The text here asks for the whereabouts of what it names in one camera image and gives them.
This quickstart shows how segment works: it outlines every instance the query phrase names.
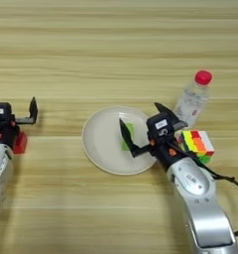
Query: plastic water bottle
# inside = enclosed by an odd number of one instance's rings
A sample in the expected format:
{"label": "plastic water bottle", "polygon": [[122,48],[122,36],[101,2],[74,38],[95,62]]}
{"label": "plastic water bottle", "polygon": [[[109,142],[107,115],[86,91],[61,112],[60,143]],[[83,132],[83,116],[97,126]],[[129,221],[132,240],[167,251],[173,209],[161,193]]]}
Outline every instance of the plastic water bottle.
{"label": "plastic water bottle", "polygon": [[206,70],[200,70],[194,77],[194,81],[190,83],[183,91],[182,97],[178,100],[175,108],[176,116],[185,121],[188,128],[191,128],[209,98],[209,83],[212,75]]}

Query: red bottle cap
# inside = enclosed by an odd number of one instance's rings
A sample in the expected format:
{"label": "red bottle cap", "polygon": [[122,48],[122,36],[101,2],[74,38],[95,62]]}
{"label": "red bottle cap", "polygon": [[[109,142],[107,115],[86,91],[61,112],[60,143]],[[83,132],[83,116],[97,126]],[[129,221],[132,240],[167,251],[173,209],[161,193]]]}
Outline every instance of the red bottle cap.
{"label": "red bottle cap", "polygon": [[212,74],[207,70],[200,70],[194,77],[194,80],[202,85],[208,85],[212,79]]}

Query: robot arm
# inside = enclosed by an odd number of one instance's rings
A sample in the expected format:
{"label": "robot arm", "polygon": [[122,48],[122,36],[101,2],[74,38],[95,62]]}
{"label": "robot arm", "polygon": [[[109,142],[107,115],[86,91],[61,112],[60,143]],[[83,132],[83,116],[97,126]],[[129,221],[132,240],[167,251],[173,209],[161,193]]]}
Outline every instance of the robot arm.
{"label": "robot arm", "polygon": [[[126,125],[120,119],[122,136],[132,156],[150,152],[164,165],[182,208],[192,253],[238,254],[229,219],[216,200],[214,173],[211,174],[207,167],[200,167],[191,156],[180,150],[175,132],[186,124],[167,107],[158,103],[156,106],[160,114],[147,120],[150,145],[144,148],[133,144]],[[232,182],[231,178],[222,179]]]}
{"label": "robot arm", "polygon": [[38,115],[36,99],[30,105],[30,117],[15,118],[9,103],[0,102],[0,212],[6,187],[13,175],[13,149],[20,134],[19,124],[34,124]]}
{"label": "robot arm", "polygon": [[172,164],[167,172],[183,210],[193,253],[238,253],[230,222],[216,200],[215,181],[191,158]]}

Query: wood grain surface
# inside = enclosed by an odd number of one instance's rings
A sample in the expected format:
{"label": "wood grain surface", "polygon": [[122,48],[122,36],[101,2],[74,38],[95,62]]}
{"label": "wood grain surface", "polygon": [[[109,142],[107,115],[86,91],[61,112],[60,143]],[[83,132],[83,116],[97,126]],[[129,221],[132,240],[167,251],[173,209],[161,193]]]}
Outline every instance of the wood grain surface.
{"label": "wood grain surface", "polygon": [[[80,136],[106,106],[174,107],[201,68],[213,72],[197,123],[214,144],[210,166],[238,178],[238,0],[0,1],[0,97],[20,116],[34,95],[40,108],[14,159],[0,254],[188,254],[162,167],[106,174]],[[217,185],[238,229],[238,190]]]}

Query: rubik's cube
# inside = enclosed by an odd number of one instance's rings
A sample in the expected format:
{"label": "rubik's cube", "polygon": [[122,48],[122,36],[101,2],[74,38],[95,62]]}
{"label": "rubik's cube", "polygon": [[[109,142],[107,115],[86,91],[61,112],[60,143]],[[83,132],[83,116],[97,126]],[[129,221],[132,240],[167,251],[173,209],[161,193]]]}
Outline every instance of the rubik's cube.
{"label": "rubik's cube", "polygon": [[194,152],[203,164],[208,163],[214,154],[214,148],[205,131],[181,131],[177,134],[177,139],[183,151]]}

